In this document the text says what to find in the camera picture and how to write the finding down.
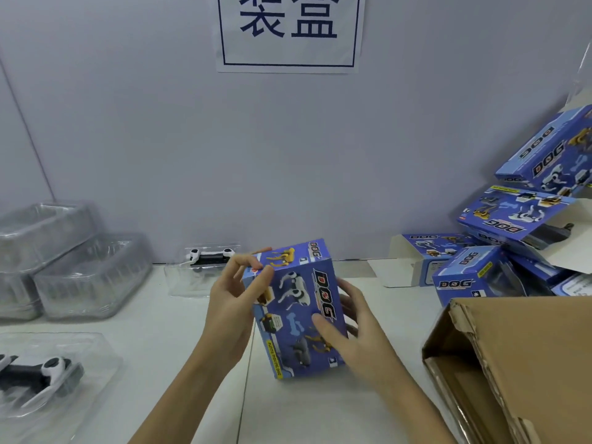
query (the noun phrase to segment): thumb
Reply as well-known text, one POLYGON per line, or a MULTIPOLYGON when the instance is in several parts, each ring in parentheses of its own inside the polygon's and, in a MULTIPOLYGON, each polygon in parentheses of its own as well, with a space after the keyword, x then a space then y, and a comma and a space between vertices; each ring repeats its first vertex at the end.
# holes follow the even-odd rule
POLYGON ((269 288, 271 279, 273 279, 275 271, 272 266, 266 266, 263 271, 259 273, 255 280, 251 282, 249 287, 241 294, 241 298, 245 298, 245 302, 248 304, 254 304, 259 296, 263 294, 265 290, 269 288))
POLYGON ((319 313, 315 313, 313 315, 313 324, 325 341, 337 349, 337 351, 343 357, 343 354, 347 352, 351 345, 350 341, 319 313))

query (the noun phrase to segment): forearm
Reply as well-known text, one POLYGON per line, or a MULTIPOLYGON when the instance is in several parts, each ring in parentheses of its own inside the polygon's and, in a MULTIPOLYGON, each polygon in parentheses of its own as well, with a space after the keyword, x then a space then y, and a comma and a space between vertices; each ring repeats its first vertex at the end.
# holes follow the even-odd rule
POLYGON ((417 444, 456 443, 440 411, 405 366, 398 361, 393 369, 392 381, 381 389, 381 397, 393 415, 401 420, 409 441, 417 444))
POLYGON ((192 355, 129 444, 189 444, 223 379, 192 355))

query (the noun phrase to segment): human hand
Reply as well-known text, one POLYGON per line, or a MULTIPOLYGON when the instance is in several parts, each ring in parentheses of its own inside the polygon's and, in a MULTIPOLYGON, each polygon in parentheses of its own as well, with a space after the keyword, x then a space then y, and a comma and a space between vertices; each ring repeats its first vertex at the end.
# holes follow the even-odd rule
POLYGON ((340 293, 339 297, 345 316, 358 324, 359 328, 347 325, 348 332, 355 338, 348 340, 318 313, 313 315, 314 326, 340 353, 354 374, 382 393, 397 379, 399 369, 404 370, 403 364, 368 307, 362 292, 343 279, 337 279, 337 284, 348 294, 345 296, 340 293))
MULTIPOLYGON (((259 252, 269 251, 265 248, 259 252)), ((273 268, 267 266, 245 290, 242 281, 247 266, 261 269, 263 264, 255 256, 235 254, 210 291, 210 304, 205 327, 194 354, 206 360, 222 377, 239 362, 253 328, 251 308, 255 300, 269 287, 273 268)))

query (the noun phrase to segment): cardboard box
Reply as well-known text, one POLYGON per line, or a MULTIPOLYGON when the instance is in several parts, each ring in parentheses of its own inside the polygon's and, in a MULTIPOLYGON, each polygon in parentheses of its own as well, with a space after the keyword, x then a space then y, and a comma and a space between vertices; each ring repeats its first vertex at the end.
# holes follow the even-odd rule
POLYGON ((454 299, 422 356, 470 444, 592 442, 592 298, 454 299))
POLYGON ((592 105, 560 112, 495 176, 539 192, 571 196, 590 179, 592 105))
POLYGON ((458 221, 484 242, 549 266, 592 273, 592 199, 494 185, 458 221))
POLYGON ((478 240, 466 234, 404 234, 391 238, 388 259, 370 260, 384 286, 429 286, 432 276, 456 253, 478 240))
POLYGON ((508 258, 514 263, 529 296, 553 295, 553 288, 574 274, 570 269, 549 266, 511 252, 508 253, 508 258))
POLYGON ((592 296, 592 275, 574 274, 553 287, 558 296, 592 296))
POLYGON ((443 306, 452 298, 526 296, 501 246, 463 249, 434 274, 433 280, 443 306))
MULTIPOLYGON (((275 275, 253 306, 257 327, 276 378, 312 375, 343 365, 317 332, 312 315, 321 313, 347 336, 337 279, 324 240, 309 241, 257 255, 275 275)), ((247 268, 245 286, 258 270, 247 268)))

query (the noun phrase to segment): plastic tray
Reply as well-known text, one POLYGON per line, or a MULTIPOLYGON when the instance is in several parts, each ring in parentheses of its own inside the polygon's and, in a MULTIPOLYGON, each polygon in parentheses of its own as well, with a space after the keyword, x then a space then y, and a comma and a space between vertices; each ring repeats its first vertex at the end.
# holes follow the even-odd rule
POLYGON ((169 295, 191 298, 208 297, 212 285, 218 280, 226 264, 191 266, 189 258, 194 250, 199 250, 201 253, 219 253, 228 249, 239 253, 241 252, 241 245, 236 242, 230 244, 210 243, 208 245, 188 246, 179 250, 177 263, 170 263, 165 266, 169 295))
POLYGON ((30 321, 43 313, 30 273, 0 274, 0 319, 30 321))
POLYGON ((99 333, 0 333, 0 354, 27 361, 0 370, 0 441, 11 444, 70 443, 121 365, 99 333), (68 362, 48 383, 35 364, 54 358, 68 362))
POLYGON ((32 272, 97 231, 84 204, 43 202, 0 218, 0 273, 32 272))
POLYGON ((141 234, 99 234, 34 276, 48 317, 107 318, 152 269, 141 234))

